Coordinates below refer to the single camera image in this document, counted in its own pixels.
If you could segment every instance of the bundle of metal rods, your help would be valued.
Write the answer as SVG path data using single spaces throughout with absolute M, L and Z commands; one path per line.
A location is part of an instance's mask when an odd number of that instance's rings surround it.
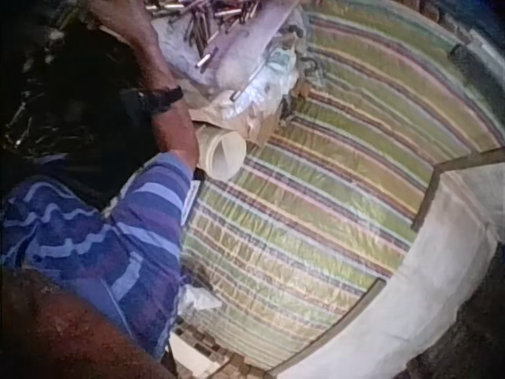
M 173 24 L 191 13 L 185 27 L 184 41 L 198 50 L 200 61 L 195 65 L 203 73 L 218 53 L 211 42 L 220 34 L 228 34 L 238 24 L 254 18 L 262 0 L 154 0 L 146 4 L 153 17 L 169 17 Z

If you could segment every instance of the multicolored striped cloth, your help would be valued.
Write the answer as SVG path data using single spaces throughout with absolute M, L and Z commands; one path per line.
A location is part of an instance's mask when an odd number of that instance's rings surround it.
M 306 11 L 325 88 L 231 182 L 204 184 L 183 242 L 223 301 L 189 322 L 265 369 L 393 275 L 435 164 L 505 142 L 449 32 L 392 2 Z

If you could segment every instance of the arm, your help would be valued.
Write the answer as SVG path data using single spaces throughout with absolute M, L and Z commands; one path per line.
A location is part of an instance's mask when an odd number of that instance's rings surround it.
M 176 88 L 177 82 L 170 73 L 158 42 L 143 43 L 133 48 L 140 65 L 141 78 L 147 90 Z M 162 152 L 171 151 L 193 171 L 199 158 L 193 122 L 183 99 L 170 109 L 152 118 L 153 133 Z
M 147 90 L 177 87 L 159 49 L 158 36 L 143 0 L 89 0 L 89 5 L 106 29 L 131 46 Z M 199 158 L 198 143 L 184 100 L 156 115 L 152 126 L 160 151 L 172 151 L 191 171 L 194 170 Z

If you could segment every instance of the hand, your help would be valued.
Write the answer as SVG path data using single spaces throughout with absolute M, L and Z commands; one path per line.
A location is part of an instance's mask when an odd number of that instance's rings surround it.
M 104 27 L 132 47 L 158 43 L 143 0 L 88 0 L 89 9 Z

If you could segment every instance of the striped fabric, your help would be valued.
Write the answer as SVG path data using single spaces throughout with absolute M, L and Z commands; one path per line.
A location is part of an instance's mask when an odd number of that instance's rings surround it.
M 205 183 L 183 242 L 224 304 L 189 322 L 265 369 L 391 277 L 435 164 L 505 141 L 447 60 L 453 35 L 390 2 L 306 11 L 325 87 L 231 182 Z
M 2 203 L 0 262 L 40 271 L 161 359 L 176 314 L 191 177 L 176 155 L 158 154 L 108 217 L 55 180 L 30 178 Z

